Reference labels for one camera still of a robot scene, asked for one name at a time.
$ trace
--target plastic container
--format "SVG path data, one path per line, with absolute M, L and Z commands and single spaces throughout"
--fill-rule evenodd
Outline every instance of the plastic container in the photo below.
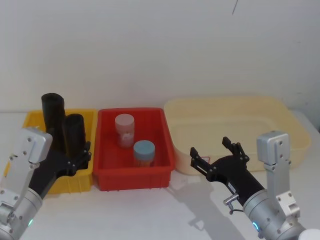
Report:
M 134 149 L 121 148 L 115 127 L 119 114 L 134 117 L 136 141 L 156 146 L 153 167 L 136 167 Z M 174 169 L 175 152 L 161 108 L 113 108 L 98 113 L 93 173 L 101 191 L 166 188 Z
M 150 167 L 156 155 L 156 146 L 148 140 L 137 141 L 133 146 L 133 155 L 137 167 Z
M 114 121 L 119 146 L 122 148 L 132 147 L 135 139 L 135 118 L 125 113 L 116 116 Z
M 92 155 L 87 169 L 78 170 L 74 176 L 62 176 L 58 178 L 50 189 L 49 194 L 88 192 L 93 184 L 92 172 L 94 165 L 94 149 L 98 118 L 97 110 L 66 109 L 65 113 L 66 115 L 81 114 L 83 116 L 85 138 L 86 141 L 91 142 L 90 152 Z M 40 130 L 45 131 L 46 127 L 43 112 L 41 110 L 29 112 L 26 116 L 23 127 L 39 127 Z
M 308 132 L 286 106 L 268 96 L 175 99 L 165 104 L 164 111 L 175 148 L 176 169 L 188 175 L 199 174 L 190 167 L 191 147 L 210 163 L 231 154 L 222 145 L 224 136 L 241 143 L 250 157 L 249 171 L 264 171 L 256 144 L 263 133 L 289 133 L 293 167 L 302 162 L 311 144 Z

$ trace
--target white table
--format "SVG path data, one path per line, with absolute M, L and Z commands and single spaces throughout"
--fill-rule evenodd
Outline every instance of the white table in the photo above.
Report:
M 320 229 L 320 134 L 294 112 L 310 133 L 304 162 L 291 171 L 291 189 L 300 222 Z M 6 165 L 24 113 L 0 114 L 0 169 Z M 254 176 L 266 187 L 265 172 Z M 244 213 L 229 215 L 223 200 L 230 192 L 200 176 L 171 174 L 170 188 L 49 195 L 21 240 L 257 240 Z

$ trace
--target small jar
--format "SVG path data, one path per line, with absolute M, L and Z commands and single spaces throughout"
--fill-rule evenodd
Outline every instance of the small jar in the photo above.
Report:
M 130 148 L 134 144 L 135 119 L 130 114 L 120 114 L 115 118 L 115 129 L 118 133 L 118 144 Z
M 148 140 L 137 141 L 133 146 L 135 165 L 137 167 L 151 167 L 156 154 L 156 147 Z

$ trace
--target black cylinder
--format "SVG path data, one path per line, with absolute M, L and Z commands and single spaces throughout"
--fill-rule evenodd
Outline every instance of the black cylinder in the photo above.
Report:
M 51 149 L 66 153 L 62 123 L 66 117 L 65 101 L 56 93 L 47 93 L 41 97 L 45 131 L 52 135 Z
M 81 114 L 68 115 L 62 124 L 66 154 L 69 158 L 76 158 L 85 149 L 86 130 L 84 117 Z

